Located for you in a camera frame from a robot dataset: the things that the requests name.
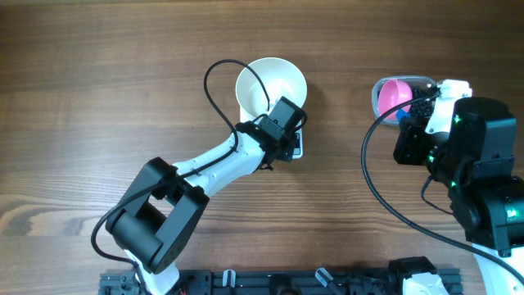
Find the pink scoop blue handle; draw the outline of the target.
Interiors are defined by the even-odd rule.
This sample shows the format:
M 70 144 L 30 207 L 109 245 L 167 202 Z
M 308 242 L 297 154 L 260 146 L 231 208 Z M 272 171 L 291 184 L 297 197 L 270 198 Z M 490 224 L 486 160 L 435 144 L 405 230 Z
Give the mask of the pink scoop blue handle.
M 383 115 L 391 108 L 413 99 L 410 86 L 398 79 L 387 80 L 382 86 L 377 99 L 379 115 Z

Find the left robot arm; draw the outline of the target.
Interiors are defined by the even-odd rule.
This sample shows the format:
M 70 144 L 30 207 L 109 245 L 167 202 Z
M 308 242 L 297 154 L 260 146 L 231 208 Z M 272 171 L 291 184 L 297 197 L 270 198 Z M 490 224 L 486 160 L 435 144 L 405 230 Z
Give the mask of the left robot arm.
M 210 199 L 234 180 L 291 161 L 304 110 L 281 98 L 269 114 L 236 124 L 230 137 L 208 152 L 173 165 L 160 157 L 138 173 L 106 230 L 137 266 L 143 292 L 166 294 L 179 279 L 175 260 L 187 245 Z

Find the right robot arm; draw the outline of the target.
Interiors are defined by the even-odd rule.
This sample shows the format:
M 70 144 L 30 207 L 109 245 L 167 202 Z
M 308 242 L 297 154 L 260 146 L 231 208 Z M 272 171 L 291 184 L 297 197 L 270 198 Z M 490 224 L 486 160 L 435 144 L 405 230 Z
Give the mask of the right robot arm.
M 448 189 L 453 217 L 476 259 L 489 294 L 521 294 L 523 284 L 494 256 L 523 272 L 523 180 L 513 175 L 517 121 L 491 98 L 455 102 L 447 131 L 430 134 L 427 120 L 404 116 L 394 158 L 401 165 L 425 166 Z

